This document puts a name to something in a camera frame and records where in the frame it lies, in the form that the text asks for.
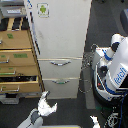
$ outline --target white robot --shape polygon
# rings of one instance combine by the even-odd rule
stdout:
[[[111,47],[96,48],[92,69],[94,94],[104,103],[118,104],[128,90],[128,37],[114,34]]]
[[[42,116],[48,116],[49,114],[56,112],[57,103],[53,107],[50,107],[46,102],[46,96],[48,94],[48,91],[42,93],[38,103],[38,109],[33,109],[28,118],[23,121],[18,128],[39,128],[43,124]]]

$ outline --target white refrigerator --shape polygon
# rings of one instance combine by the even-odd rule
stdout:
[[[48,98],[77,98],[91,0],[24,4]]]

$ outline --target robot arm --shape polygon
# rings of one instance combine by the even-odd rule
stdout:
[[[48,116],[57,110],[57,103],[50,107],[46,102],[46,97],[49,94],[48,91],[42,93],[42,96],[38,103],[38,109],[33,109],[28,118],[23,121],[18,128],[39,128],[43,124],[42,116]]]

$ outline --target wooden drawer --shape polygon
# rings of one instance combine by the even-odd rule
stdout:
[[[15,77],[15,76],[35,76],[38,75],[36,65],[19,66],[19,67],[0,67],[0,77]]]
[[[48,99],[77,98],[79,79],[43,79]]]
[[[26,30],[0,32],[0,41],[0,49],[31,48]]]
[[[38,79],[28,82],[0,82],[0,93],[40,92]]]
[[[38,61],[43,78],[80,77],[82,59]]]
[[[35,65],[31,49],[0,50],[0,66]]]

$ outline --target blue label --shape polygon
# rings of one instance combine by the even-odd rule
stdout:
[[[126,74],[126,70],[124,68],[120,68],[120,72],[117,74],[117,77],[114,78],[114,81],[119,85],[123,78],[125,77],[125,74]]]

